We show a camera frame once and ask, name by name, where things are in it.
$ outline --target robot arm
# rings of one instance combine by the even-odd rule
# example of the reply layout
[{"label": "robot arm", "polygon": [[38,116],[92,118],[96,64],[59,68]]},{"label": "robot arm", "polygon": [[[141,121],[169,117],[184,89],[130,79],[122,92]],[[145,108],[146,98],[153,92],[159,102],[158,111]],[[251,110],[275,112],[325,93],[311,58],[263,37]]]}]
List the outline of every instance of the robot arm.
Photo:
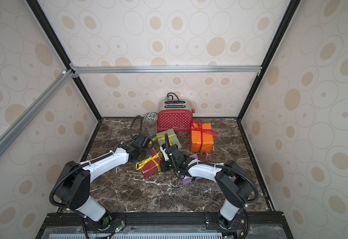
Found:
[{"label": "robot arm", "polygon": [[[90,196],[90,183],[105,172],[130,161],[138,160],[141,153],[148,150],[150,139],[139,134],[130,144],[124,143],[115,151],[95,159],[81,162],[68,162],[56,182],[55,190],[51,191],[50,202],[80,212],[97,223],[99,229],[109,227],[109,212]],[[61,203],[54,201],[56,195]]]},{"label": "robot arm", "polygon": [[[175,145],[169,146],[167,142],[160,147],[164,160],[163,171],[174,169],[179,175],[202,177],[216,182],[221,188],[226,199],[220,210],[219,224],[229,228],[237,213],[241,213],[247,203],[256,202],[258,190],[252,179],[238,164],[229,160],[227,163],[206,163],[181,154]],[[252,193],[255,198],[249,200]]]}]

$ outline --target gift box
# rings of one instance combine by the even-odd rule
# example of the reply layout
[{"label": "gift box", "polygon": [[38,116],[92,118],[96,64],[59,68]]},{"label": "gift box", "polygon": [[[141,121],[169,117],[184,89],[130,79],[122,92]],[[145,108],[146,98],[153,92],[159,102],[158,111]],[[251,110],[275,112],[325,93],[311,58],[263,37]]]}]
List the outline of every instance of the gift box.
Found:
[{"label": "gift box", "polygon": [[211,152],[214,146],[214,138],[219,137],[211,130],[210,123],[191,122],[191,151],[192,152]]},{"label": "gift box", "polygon": [[135,169],[137,171],[141,170],[145,179],[148,179],[151,175],[161,171],[161,167],[159,166],[161,158],[153,148],[150,150],[150,153],[151,155],[148,155],[148,158],[135,165]]},{"label": "gift box", "polygon": [[174,129],[169,129],[163,132],[157,133],[157,137],[152,139],[153,141],[158,140],[159,146],[162,146],[165,143],[165,133],[167,133],[167,136],[169,137],[169,144],[174,145],[176,144],[178,146],[178,150],[181,151],[182,146],[177,138],[177,135],[174,132]]},{"label": "gift box", "polygon": [[[191,155],[190,156],[191,158],[195,158],[196,160],[198,160],[198,156],[197,155]],[[186,184],[189,184],[195,180],[199,180],[201,179],[201,177],[189,177],[189,176],[185,176],[183,179],[182,179],[182,184],[183,185],[186,185]]]}]

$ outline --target polka dot toaster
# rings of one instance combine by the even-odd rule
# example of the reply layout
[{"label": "polka dot toaster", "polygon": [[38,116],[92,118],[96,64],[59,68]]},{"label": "polka dot toaster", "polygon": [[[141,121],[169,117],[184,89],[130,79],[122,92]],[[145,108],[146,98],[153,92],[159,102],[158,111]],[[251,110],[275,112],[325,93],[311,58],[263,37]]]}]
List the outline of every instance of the polka dot toaster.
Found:
[{"label": "polka dot toaster", "polygon": [[158,131],[174,129],[175,132],[190,131],[194,110],[187,100],[167,100],[158,105]]}]

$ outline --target toaster slot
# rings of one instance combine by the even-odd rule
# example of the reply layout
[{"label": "toaster slot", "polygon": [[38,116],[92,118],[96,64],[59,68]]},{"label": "toaster slot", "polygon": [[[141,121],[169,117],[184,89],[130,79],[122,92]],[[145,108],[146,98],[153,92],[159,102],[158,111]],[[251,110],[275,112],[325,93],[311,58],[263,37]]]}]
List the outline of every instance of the toaster slot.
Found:
[{"label": "toaster slot", "polygon": [[185,101],[181,100],[171,100],[171,101],[165,101],[165,104],[184,104],[186,103]]},{"label": "toaster slot", "polygon": [[185,105],[183,104],[172,104],[172,105],[168,105],[168,106],[165,106],[166,109],[172,109],[172,108],[186,108]]}]

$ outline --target patterned wallpaper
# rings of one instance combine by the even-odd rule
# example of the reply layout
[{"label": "patterned wallpaper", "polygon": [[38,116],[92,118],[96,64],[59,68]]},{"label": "patterned wallpaper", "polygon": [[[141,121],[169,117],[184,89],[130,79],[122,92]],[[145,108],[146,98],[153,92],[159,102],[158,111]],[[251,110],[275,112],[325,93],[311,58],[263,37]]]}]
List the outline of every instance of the patterned wallpaper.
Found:
[{"label": "patterned wallpaper", "polygon": [[78,162],[97,120],[70,80],[0,157],[0,239],[33,239],[65,163]]},{"label": "patterned wallpaper", "polygon": [[348,239],[348,1],[303,1],[243,126],[294,238]]},{"label": "patterned wallpaper", "polygon": [[21,0],[0,0],[0,136],[65,67]]},{"label": "patterned wallpaper", "polygon": [[190,100],[194,116],[236,117],[255,77],[255,72],[81,74],[104,117],[158,112],[168,92]]},{"label": "patterned wallpaper", "polygon": [[39,0],[77,66],[260,65],[289,0]]}]

